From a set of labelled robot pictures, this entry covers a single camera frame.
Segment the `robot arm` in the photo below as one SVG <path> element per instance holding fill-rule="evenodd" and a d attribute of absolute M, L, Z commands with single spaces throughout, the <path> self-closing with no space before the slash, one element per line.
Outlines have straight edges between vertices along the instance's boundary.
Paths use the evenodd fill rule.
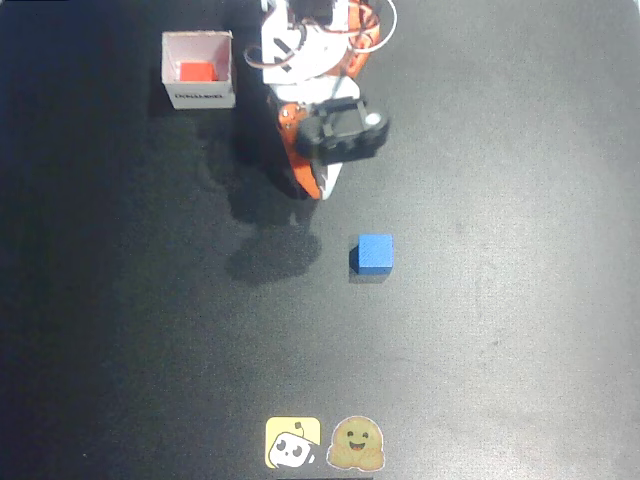
<path fill-rule="evenodd" d="M 361 98 L 354 79 L 380 41 L 380 19 L 367 0 L 261 0 L 261 46 L 245 52 L 263 71 L 270 104 L 300 186 L 327 199 L 346 161 L 369 158 L 386 141 L 387 116 Z M 262 61 L 250 55 L 262 50 Z"/>

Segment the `smiling emoji logo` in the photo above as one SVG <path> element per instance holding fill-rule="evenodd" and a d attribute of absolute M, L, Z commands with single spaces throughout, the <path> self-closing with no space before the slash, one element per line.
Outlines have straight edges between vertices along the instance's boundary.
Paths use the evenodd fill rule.
<path fill-rule="evenodd" d="M 345 418 L 333 431 L 327 462 L 341 470 L 381 470 L 384 467 L 384 452 L 380 427 L 367 417 Z"/>

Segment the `black mat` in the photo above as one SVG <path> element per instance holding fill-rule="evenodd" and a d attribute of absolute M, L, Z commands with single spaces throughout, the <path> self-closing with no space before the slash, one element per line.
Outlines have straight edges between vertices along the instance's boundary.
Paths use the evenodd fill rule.
<path fill-rule="evenodd" d="M 350 415 L 376 479 L 640 478 L 633 2 L 399 0 L 359 79 L 389 142 L 321 204 L 251 77 L 163 104 L 161 32 L 242 45 L 258 3 L 0 6 L 0 478 L 370 477 L 324 460 Z M 320 454 L 270 470 L 290 415 Z"/>

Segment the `cardboard box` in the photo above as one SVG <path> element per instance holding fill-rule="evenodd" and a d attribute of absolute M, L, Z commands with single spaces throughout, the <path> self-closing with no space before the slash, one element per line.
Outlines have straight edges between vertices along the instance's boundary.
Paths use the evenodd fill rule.
<path fill-rule="evenodd" d="M 173 107 L 233 108 L 236 95 L 233 85 L 231 32 L 164 32 L 162 34 L 162 83 Z M 211 63 L 218 80 L 181 82 L 182 63 Z"/>

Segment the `blue cube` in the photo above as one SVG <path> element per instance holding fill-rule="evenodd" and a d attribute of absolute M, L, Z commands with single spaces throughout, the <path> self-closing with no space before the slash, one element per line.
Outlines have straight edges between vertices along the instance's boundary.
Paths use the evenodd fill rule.
<path fill-rule="evenodd" d="M 391 235 L 360 235 L 358 237 L 358 274 L 388 275 L 392 268 L 393 237 Z"/>

